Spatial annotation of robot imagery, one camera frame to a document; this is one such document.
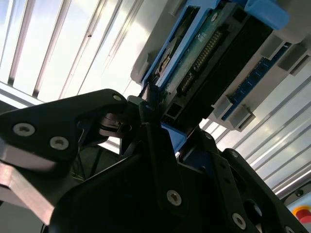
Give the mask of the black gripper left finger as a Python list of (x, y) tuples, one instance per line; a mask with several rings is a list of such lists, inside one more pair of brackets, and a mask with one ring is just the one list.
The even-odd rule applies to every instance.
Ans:
[(128, 98), (104, 89), (1, 114), (0, 184), (32, 211), (53, 212), (80, 186), (69, 172), (85, 147), (117, 137), (124, 159), (142, 145), (172, 147), (157, 101), (152, 89)]

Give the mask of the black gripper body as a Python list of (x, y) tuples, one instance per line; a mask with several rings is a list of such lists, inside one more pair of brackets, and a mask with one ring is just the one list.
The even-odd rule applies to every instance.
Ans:
[(179, 164), (171, 146), (134, 154), (73, 188), (57, 204), (52, 233), (207, 233), (226, 228), (219, 190), (228, 162), (201, 152), (199, 170)]

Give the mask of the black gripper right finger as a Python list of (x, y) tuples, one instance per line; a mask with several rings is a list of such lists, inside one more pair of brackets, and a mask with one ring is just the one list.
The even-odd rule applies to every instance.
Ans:
[(216, 186), (223, 220), (219, 230), (228, 233), (305, 233), (307, 230), (268, 185), (233, 149), (220, 152), (212, 136), (193, 133), (203, 154), (201, 165)]

